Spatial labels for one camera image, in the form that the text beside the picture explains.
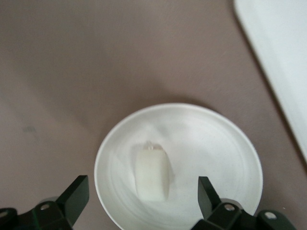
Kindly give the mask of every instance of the white tray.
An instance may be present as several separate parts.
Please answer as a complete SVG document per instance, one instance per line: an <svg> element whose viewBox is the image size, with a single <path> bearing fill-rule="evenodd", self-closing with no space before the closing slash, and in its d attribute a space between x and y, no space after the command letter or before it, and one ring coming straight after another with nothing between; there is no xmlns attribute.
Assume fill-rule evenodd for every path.
<svg viewBox="0 0 307 230"><path fill-rule="evenodd" d="M307 1L236 0L235 8L307 161Z"/></svg>

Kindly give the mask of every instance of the small white block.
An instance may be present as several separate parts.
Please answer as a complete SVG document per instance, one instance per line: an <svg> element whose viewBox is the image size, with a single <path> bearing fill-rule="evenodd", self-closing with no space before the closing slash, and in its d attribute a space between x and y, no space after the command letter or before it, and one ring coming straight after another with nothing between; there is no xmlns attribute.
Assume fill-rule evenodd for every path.
<svg viewBox="0 0 307 230"><path fill-rule="evenodd" d="M135 185L143 201L165 201L169 192L169 163L163 149L144 149L137 154Z"/></svg>

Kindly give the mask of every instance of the white plate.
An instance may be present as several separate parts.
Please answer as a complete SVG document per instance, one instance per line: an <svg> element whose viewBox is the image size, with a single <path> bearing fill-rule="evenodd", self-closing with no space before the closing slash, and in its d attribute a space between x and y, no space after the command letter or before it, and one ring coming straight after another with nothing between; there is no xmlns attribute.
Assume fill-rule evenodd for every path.
<svg viewBox="0 0 307 230"><path fill-rule="evenodd" d="M173 179L166 202L142 202L135 156L147 141L167 152ZM254 214L262 192L257 153L231 121L209 109L168 103L139 110L102 142L95 162L96 190L107 214L123 230L189 230L202 218L198 177L208 176L220 198Z"/></svg>

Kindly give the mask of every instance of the bolt hole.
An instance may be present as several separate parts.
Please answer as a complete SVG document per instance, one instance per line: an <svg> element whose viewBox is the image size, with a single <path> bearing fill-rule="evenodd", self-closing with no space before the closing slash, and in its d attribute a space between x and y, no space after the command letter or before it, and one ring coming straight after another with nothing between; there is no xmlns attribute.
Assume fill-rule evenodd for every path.
<svg viewBox="0 0 307 230"><path fill-rule="evenodd" d="M50 207L49 204L44 204L44 205L42 205L42 206L40 207L40 210L45 210L45 209L47 209L47 208L49 208L49 207Z"/></svg>
<svg viewBox="0 0 307 230"><path fill-rule="evenodd" d="M277 216L272 212L265 212L264 215L268 219L277 219Z"/></svg>
<svg viewBox="0 0 307 230"><path fill-rule="evenodd" d="M8 213L9 212L7 210L0 212L0 218L7 216Z"/></svg>
<svg viewBox="0 0 307 230"><path fill-rule="evenodd" d="M224 205L224 207L227 211L234 211L235 210L235 207L233 207L231 204L226 204L226 205Z"/></svg>

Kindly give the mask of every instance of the brown tabletop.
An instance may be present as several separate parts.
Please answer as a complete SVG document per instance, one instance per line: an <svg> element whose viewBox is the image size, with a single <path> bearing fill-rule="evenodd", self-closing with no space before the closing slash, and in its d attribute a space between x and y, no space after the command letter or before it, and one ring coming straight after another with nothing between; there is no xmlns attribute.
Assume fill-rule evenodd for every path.
<svg viewBox="0 0 307 230"><path fill-rule="evenodd" d="M307 167L226 0L1 1L0 207L19 213L87 174L76 230L115 230L94 188L110 129L166 102L237 124L263 169L259 209L306 228Z"/></svg>

